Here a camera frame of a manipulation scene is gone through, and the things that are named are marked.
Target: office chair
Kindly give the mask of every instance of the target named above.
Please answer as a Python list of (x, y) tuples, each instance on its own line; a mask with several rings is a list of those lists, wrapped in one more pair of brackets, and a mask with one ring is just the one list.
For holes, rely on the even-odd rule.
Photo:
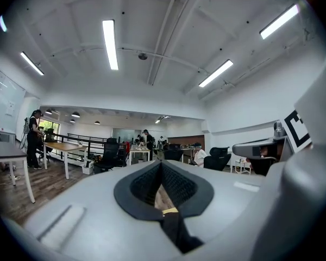
[(107, 172), (116, 166), (117, 152), (120, 145), (116, 138), (108, 138), (104, 144), (104, 154), (101, 161), (94, 163), (94, 174)]
[(169, 144), (169, 150), (164, 151), (164, 159), (180, 161), (184, 154), (180, 147), (180, 144)]
[[(53, 132), (53, 128), (49, 128), (46, 131), (46, 137), (45, 137), (45, 141), (44, 142), (58, 142), (57, 140), (54, 140), (54, 132)], [(38, 143), (36, 149), (38, 149), (38, 154), (39, 156), (39, 161), (40, 159), (43, 158), (43, 142), (41, 141), (40, 143)], [(46, 158), (47, 161), (49, 162), (49, 158), (51, 157), (50, 153), (52, 152), (53, 148), (49, 148), (46, 147)]]
[(227, 154), (228, 148), (211, 148), (210, 156), (204, 158), (204, 168), (222, 171), (231, 158), (231, 154)]

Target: wooden desk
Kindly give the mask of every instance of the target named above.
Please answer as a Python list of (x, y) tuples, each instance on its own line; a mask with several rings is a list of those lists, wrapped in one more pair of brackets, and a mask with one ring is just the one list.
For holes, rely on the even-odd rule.
[(56, 149), (60, 152), (64, 152), (64, 166), (65, 166), (65, 177), (69, 180), (69, 170), (68, 170), (68, 163), (67, 163), (67, 154), (74, 152), (74, 151), (84, 151), (84, 161), (86, 157), (86, 150), (87, 147), (85, 146), (77, 146), (67, 143), (57, 143), (57, 142), (45, 142), (43, 143), (43, 162), (45, 163), (45, 169), (47, 170), (47, 158), (46, 158), (46, 147)]
[(147, 153), (147, 160), (150, 160), (150, 150), (146, 147), (132, 147), (129, 151), (129, 165), (131, 165), (132, 154), (135, 153)]
[(8, 161), (10, 164), (10, 174), (12, 184), (16, 185), (15, 175), (13, 173), (12, 161), (22, 161), (24, 167), (24, 177), (26, 179), (26, 186), (28, 189), (28, 194), (31, 202), (35, 203), (35, 198), (32, 192), (32, 187), (30, 186), (28, 164), (27, 164), (27, 154), (19, 150), (15, 145), (8, 142), (0, 142), (0, 163)]

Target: person wearing cap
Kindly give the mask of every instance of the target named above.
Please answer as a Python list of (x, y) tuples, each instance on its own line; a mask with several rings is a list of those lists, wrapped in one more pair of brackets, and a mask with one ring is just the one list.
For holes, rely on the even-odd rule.
[(43, 132), (37, 128), (37, 119), (40, 119), (43, 114), (40, 109), (35, 110), (29, 119), (29, 132), (27, 134), (28, 149), (27, 149), (27, 163), (29, 167), (34, 169), (41, 169), (37, 162), (36, 147), (38, 143), (38, 135), (43, 135)]
[(144, 135), (146, 135), (146, 147), (150, 150), (150, 160), (152, 160), (153, 155), (153, 137), (148, 133), (147, 129), (143, 131)]
[(202, 144), (195, 143), (195, 158), (194, 161), (197, 163), (198, 167), (204, 167), (204, 158), (208, 155), (206, 152), (202, 149)]

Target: desk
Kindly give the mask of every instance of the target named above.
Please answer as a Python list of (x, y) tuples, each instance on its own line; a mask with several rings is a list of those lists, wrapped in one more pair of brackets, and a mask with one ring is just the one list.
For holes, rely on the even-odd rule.
[(45, 163), (46, 170), (47, 170), (46, 147), (56, 149), (56, 150), (64, 153), (65, 177), (67, 180), (69, 180), (69, 170), (67, 167), (68, 166), (67, 154), (74, 152), (74, 151), (84, 151), (84, 160), (87, 159), (87, 157), (86, 157), (87, 147), (85, 147), (85, 146), (79, 147), (79, 146), (67, 144), (67, 143), (45, 142), (45, 143), (43, 143), (43, 162)]
[[(194, 150), (194, 148), (183, 148), (183, 149), (181, 149), (181, 150), (183, 150), (183, 151), (187, 151), (187, 150), (190, 150), (190, 158), (193, 158), (193, 150)], [(184, 155), (182, 156), (182, 158), (181, 158), (181, 162), (183, 163), (184, 162)]]
[(8, 142), (0, 142), (0, 163), (8, 161), (10, 163), (10, 174), (12, 179), (12, 184), (16, 185), (15, 175), (13, 173), (12, 161), (23, 161), (24, 167), (24, 177), (26, 179), (26, 186), (28, 189), (28, 194), (31, 202), (35, 203), (35, 198), (32, 192), (32, 187), (30, 186), (28, 164), (27, 164), (27, 154), (19, 150), (15, 145)]
[(146, 147), (132, 147), (129, 151), (129, 165), (131, 165), (132, 154), (147, 153), (147, 160), (150, 160), (150, 150)]
[[(237, 163), (239, 163), (240, 165), (240, 172), (237, 171)], [(250, 163), (248, 161), (245, 161), (245, 160), (236, 160), (235, 161), (235, 167), (234, 167), (234, 170), (235, 170), (235, 173), (238, 173), (238, 174), (243, 174), (243, 173), (249, 173), (249, 175), (251, 174), (251, 168), (249, 168), (249, 170), (246, 170), (245, 169), (245, 163)]]

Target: white wall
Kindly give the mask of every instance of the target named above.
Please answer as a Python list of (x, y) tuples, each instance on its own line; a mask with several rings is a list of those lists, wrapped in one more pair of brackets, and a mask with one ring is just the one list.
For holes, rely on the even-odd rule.
[(40, 98), (45, 95), (46, 88), (26, 74), (1, 49), (0, 71), (35, 97)]
[[(67, 135), (78, 134), (87, 135), (99, 138), (112, 137), (113, 128), (137, 129), (140, 134), (144, 129), (147, 129), (150, 134), (156, 138), (161, 135), (166, 137), (166, 125), (161, 123), (156, 125), (154, 121), (148, 119), (138, 119), (134, 117), (112, 116), (112, 115), (81, 115), (80, 118), (74, 118), (76, 123), (69, 123), (70, 117), (61, 117), (60, 120), (52, 119), (49, 115), (43, 117), (45, 120), (59, 122), (60, 134)], [(94, 122), (99, 121), (100, 125), (95, 125)]]
[(112, 137), (112, 127), (75, 123), (69, 127), (68, 133), (98, 138), (110, 138)]
[(202, 120), (182, 119), (179, 121), (168, 122), (167, 124), (168, 137), (193, 136), (203, 134)]
[(17, 126), (16, 126), (16, 138), (19, 141), (22, 141), (23, 129), (25, 125), (24, 119), (26, 117), (30, 118), (34, 110), (40, 108), (40, 100), (33, 96), (26, 96), (23, 99), (21, 109), (17, 117)]
[(85, 77), (57, 80), (42, 99), (42, 105), (94, 107), (114, 110), (205, 118), (204, 103), (182, 92), (150, 86), (121, 77)]
[(273, 135), (273, 121), (293, 109), (322, 71), (325, 43), (315, 37), (207, 103), (209, 147), (227, 147)]

